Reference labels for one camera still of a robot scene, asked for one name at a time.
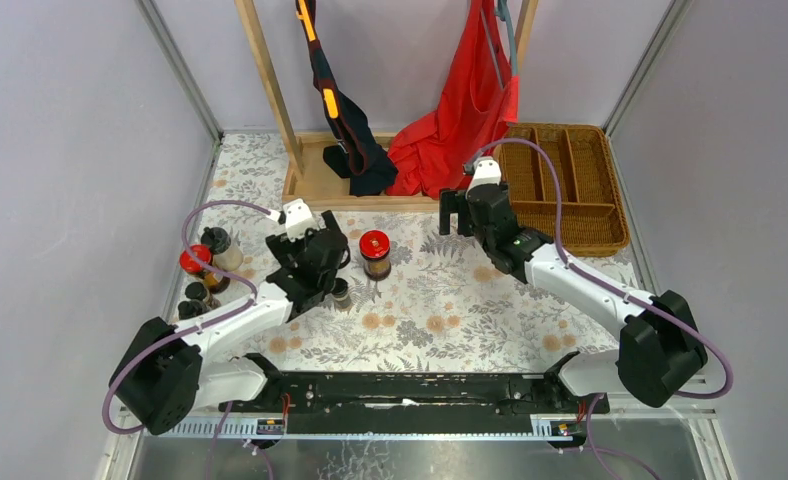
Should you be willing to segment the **small black cap spice bottle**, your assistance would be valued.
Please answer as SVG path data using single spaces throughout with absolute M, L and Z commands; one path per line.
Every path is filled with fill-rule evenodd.
M 350 284 L 343 278 L 336 278 L 331 291 L 333 304 L 336 309 L 347 311 L 352 307 Z

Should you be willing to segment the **red lid sauce jar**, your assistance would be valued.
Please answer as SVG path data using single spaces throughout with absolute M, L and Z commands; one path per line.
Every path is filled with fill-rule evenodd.
M 374 281 L 381 281 L 391 272 L 389 258 L 391 242 L 387 234 L 380 230 L 365 232 L 359 239 L 359 250 L 364 260 L 365 274 Z

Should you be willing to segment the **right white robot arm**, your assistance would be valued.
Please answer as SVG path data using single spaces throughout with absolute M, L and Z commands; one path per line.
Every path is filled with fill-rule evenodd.
M 612 350 L 568 354 L 550 368 L 569 394 L 624 392 L 658 408 L 707 364 L 705 346 L 686 331 L 696 323 L 682 296 L 630 289 L 520 226 L 503 186 L 443 190 L 440 234 L 449 234 L 452 214 L 458 234 L 475 238 L 497 270 L 560 297 L 616 339 Z

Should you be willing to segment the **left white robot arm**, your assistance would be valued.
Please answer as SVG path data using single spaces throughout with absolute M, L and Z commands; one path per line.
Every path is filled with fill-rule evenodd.
M 285 208 L 286 230 L 266 243 L 279 263 L 246 298 L 170 325 L 146 321 L 109 381 L 105 403 L 117 398 L 142 428 L 161 435 L 190 412 L 253 400 L 268 378 L 234 349 L 320 305 L 350 260 L 347 236 L 331 211 L 318 217 L 300 205 Z

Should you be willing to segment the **red apron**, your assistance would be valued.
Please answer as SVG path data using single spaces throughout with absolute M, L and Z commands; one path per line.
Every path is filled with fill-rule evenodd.
M 494 15 L 496 1 L 472 1 L 436 108 L 403 128 L 388 156 L 398 169 L 388 196 L 424 195 L 464 184 L 463 165 L 478 148 L 502 138 L 518 121 L 519 73 L 511 75 L 505 25 Z M 487 9 L 505 87 L 497 83 L 479 9 Z

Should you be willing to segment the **floral table mat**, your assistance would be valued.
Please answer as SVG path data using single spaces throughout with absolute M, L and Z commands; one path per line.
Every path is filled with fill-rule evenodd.
M 279 232 L 259 213 L 278 208 L 289 160 L 276 134 L 231 134 L 222 144 L 201 225 L 232 232 L 243 255 L 222 304 L 245 299 L 278 264 L 265 244 Z M 392 271 L 380 282 L 354 254 L 341 271 L 351 299 L 331 301 L 249 336 L 223 353 L 261 353 L 283 370 L 541 372 L 570 352 L 612 350 L 596 321 L 545 290 L 497 271 L 469 238 L 442 236 L 433 213 L 340 212 L 356 247 L 367 231 L 392 243 Z

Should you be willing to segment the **wicker divided tray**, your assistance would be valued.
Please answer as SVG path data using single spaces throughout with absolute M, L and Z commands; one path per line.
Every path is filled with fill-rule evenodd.
M 506 136 L 539 145 L 558 174 L 555 185 L 546 161 L 525 145 L 511 143 L 494 149 L 521 225 L 553 236 L 556 199 L 560 198 L 561 238 L 571 254 L 611 257 L 629 244 L 612 155 L 599 127 L 520 123 L 511 126 Z

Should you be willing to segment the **dark navy garment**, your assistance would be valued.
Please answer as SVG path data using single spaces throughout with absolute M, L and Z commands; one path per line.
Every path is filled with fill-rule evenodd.
M 376 140 L 365 112 L 338 87 L 315 30 L 316 3 L 296 1 L 295 14 L 307 40 L 313 87 L 336 141 L 323 150 L 324 163 L 349 182 L 350 195 L 378 196 L 394 184 L 398 169 Z

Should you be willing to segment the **red lid jar at left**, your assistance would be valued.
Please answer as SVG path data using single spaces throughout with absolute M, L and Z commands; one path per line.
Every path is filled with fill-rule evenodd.
M 213 265 L 212 260 L 213 256 L 205 245 L 195 244 L 180 253 L 178 264 L 186 274 L 200 280 L 212 294 L 219 294 L 228 289 L 231 280 L 205 268 L 205 265 Z

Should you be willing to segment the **grey clothes hanger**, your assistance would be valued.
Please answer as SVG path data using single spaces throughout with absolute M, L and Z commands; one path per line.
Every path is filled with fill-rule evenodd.
M 507 82 L 504 80 L 504 77 L 501 74 L 500 64 L 498 60 L 498 52 L 501 51 L 501 48 L 496 42 L 493 41 L 493 38 L 489 32 L 489 22 L 487 20 L 487 14 L 486 14 L 487 9 L 485 7 L 481 7 L 479 9 L 479 12 L 480 12 L 480 20 L 481 20 L 483 32 L 486 35 L 487 48 L 489 51 L 489 55 L 495 72 L 497 83 L 501 87 L 505 87 L 507 85 Z M 510 66 L 511 75 L 516 76 L 519 73 L 519 62 L 517 59 L 517 41 L 515 40 L 515 29 L 511 25 L 511 11 L 508 6 L 508 1 L 497 0 L 493 12 L 494 15 L 505 25 L 505 30 L 507 35 L 507 45 L 509 47 L 508 63 Z

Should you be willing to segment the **wooden rack frame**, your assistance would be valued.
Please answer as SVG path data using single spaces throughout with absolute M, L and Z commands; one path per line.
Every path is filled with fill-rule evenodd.
M 323 149 L 335 143 L 333 135 L 327 130 L 294 131 L 255 3 L 236 0 L 235 6 L 289 160 L 282 201 L 302 198 L 315 211 L 435 211 L 437 202 L 424 195 L 356 197 L 348 194 L 348 181 L 338 178 L 323 163 Z

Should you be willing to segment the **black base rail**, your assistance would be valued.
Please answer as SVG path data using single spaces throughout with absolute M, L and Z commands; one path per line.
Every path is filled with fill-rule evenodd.
M 260 354 L 263 390 L 252 400 L 223 402 L 222 411 L 273 414 L 290 434 L 536 435 L 533 418 L 577 423 L 606 399 L 576 396 L 557 368 L 541 374 L 282 371 Z

